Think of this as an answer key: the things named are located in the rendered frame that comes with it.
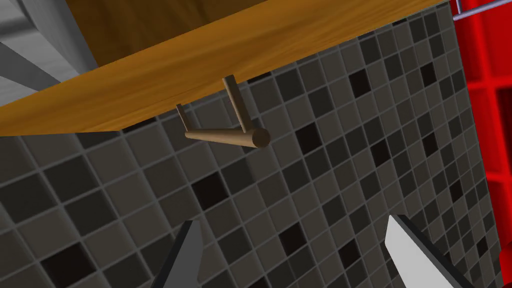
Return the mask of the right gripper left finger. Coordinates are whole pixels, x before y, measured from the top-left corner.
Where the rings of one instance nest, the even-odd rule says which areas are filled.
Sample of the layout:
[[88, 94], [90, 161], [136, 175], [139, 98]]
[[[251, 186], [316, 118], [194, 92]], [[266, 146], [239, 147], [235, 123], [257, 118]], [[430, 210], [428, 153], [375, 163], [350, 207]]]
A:
[[151, 288], [197, 288], [203, 246], [200, 222], [186, 220]]

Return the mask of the orange wooden cupboard door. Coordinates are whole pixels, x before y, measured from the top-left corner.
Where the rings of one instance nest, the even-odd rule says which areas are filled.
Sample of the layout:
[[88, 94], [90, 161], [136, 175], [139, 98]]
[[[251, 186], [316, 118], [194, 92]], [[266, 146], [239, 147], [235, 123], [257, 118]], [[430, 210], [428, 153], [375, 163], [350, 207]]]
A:
[[266, 0], [0, 107], [0, 136], [121, 130], [442, 0]]

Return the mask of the red shelf unit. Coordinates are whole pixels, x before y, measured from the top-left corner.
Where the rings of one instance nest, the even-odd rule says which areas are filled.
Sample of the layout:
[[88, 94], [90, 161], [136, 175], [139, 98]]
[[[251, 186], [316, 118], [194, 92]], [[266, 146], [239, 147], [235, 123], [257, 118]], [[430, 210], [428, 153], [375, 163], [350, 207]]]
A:
[[479, 146], [512, 288], [512, 0], [450, 0]]

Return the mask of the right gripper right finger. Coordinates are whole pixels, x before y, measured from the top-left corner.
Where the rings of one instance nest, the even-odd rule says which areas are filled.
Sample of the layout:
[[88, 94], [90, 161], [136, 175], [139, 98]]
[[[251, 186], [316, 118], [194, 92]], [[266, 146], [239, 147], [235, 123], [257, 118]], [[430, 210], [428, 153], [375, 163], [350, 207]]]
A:
[[406, 288], [474, 288], [405, 215], [389, 215], [384, 243]]

